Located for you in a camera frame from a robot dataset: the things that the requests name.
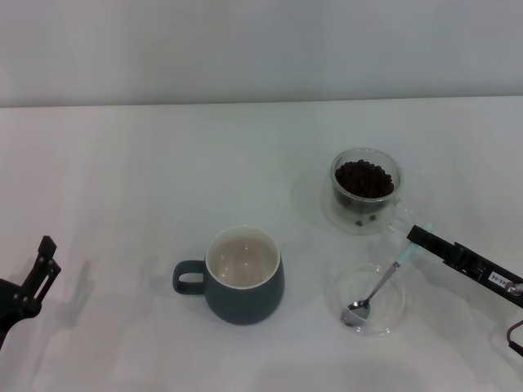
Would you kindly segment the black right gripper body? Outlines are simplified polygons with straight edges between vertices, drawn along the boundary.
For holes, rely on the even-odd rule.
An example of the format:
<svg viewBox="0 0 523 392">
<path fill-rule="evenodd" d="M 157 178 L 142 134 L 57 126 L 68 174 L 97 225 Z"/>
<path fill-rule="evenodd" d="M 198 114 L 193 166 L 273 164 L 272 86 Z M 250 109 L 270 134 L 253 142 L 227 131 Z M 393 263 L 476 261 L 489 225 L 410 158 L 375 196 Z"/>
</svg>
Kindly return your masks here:
<svg viewBox="0 0 523 392">
<path fill-rule="evenodd" d="M 501 267 L 485 272 L 485 286 L 503 299 L 522 308 L 522 278 Z"/>
</svg>

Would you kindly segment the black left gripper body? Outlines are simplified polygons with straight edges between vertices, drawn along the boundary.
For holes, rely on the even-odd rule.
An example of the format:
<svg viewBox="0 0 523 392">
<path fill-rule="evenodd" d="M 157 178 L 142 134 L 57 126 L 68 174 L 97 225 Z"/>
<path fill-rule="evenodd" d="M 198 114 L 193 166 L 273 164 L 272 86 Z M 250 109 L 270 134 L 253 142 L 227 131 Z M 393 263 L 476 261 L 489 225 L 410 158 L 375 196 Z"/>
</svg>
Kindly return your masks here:
<svg viewBox="0 0 523 392">
<path fill-rule="evenodd" d="M 1 280 L 1 338 L 19 321 L 32 319 L 41 311 L 41 301 L 34 295 L 34 285 L 19 286 L 5 279 Z"/>
</svg>

